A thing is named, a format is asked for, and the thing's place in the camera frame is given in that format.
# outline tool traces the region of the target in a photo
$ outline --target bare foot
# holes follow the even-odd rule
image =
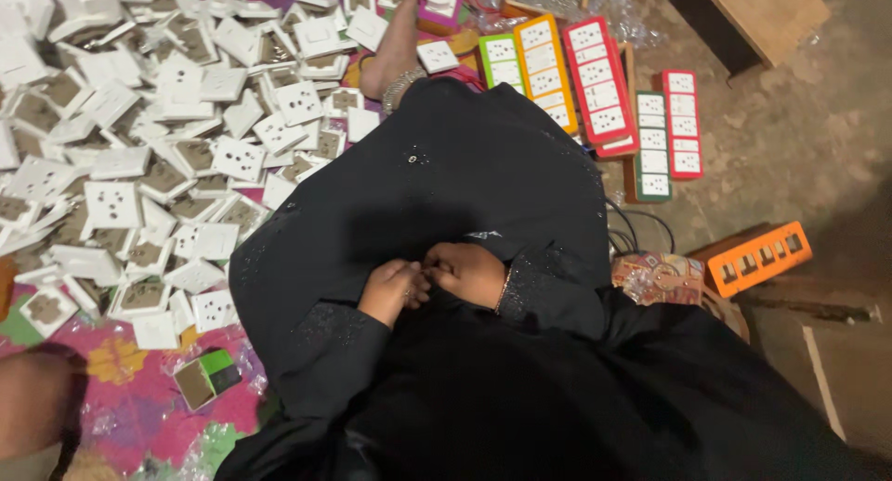
[[[403,0],[396,7],[377,54],[363,64],[360,90],[366,97],[381,100],[391,82],[418,66],[417,19],[418,0]],[[394,98],[394,109],[401,97]]]

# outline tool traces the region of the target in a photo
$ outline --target bangle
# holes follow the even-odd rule
[[[498,314],[498,306],[501,305],[502,298],[505,298],[505,292],[507,291],[507,282],[511,280],[511,272],[512,270],[507,271],[507,277],[505,277],[505,284],[502,285],[502,292],[498,296],[498,302],[496,302],[496,308],[493,311]]]
[[[394,99],[396,99],[397,94],[400,91],[407,89],[419,78],[427,76],[427,72],[424,68],[420,66],[415,66],[415,69],[411,69],[406,73],[398,76],[396,80],[390,83],[387,86],[387,90],[385,90],[385,95],[381,99],[381,104],[384,107],[385,115],[390,116],[394,112]]]

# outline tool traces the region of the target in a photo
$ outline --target colorful carpet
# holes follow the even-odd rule
[[[264,0],[287,7],[290,0]],[[384,10],[379,14],[387,17]],[[462,19],[467,18],[463,12]],[[440,40],[419,33],[422,42]],[[476,46],[476,34],[464,30],[449,39],[455,53]],[[358,87],[358,60],[354,55],[343,85]],[[454,70],[459,76],[478,77],[473,57]],[[370,110],[380,110],[377,103]],[[261,190],[244,191],[261,200]],[[43,341],[19,308],[34,293],[17,285],[9,317],[0,323],[0,357]],[[66,479],[162,481],[213,477],[235,441],[255,432],[273,411],[274,400],[262,397],[266,378],[260,361],[239,326],[203,335],[189,328],[180,350],[140,350],[126,323],[93,324],[75,316],[51,339],[76,350],[87,362],[89,385],[81,412],[82,438]],[[171,374],[177,364],[191,361],[203,350],[223,348],[238,365],[242,382],[216,401],[190,412]]]

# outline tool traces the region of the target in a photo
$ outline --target woman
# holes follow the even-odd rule
[[[217,479],[858,477],[723,324],[610,288],[599,174],[548,115],[412,82],[416,1],[361,79],[396,113],[234,255],[283,409]]]

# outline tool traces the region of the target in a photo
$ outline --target orange extension board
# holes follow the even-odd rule
[[[515,26],[514,38],[527,97],[545,110],[566,133],[576,133],[579,123],[555,17],[546,14]]]
[[[798,221],[760,224],[692,252],[707,264],[707,284],[722,298],[764,282],[812,258]]]

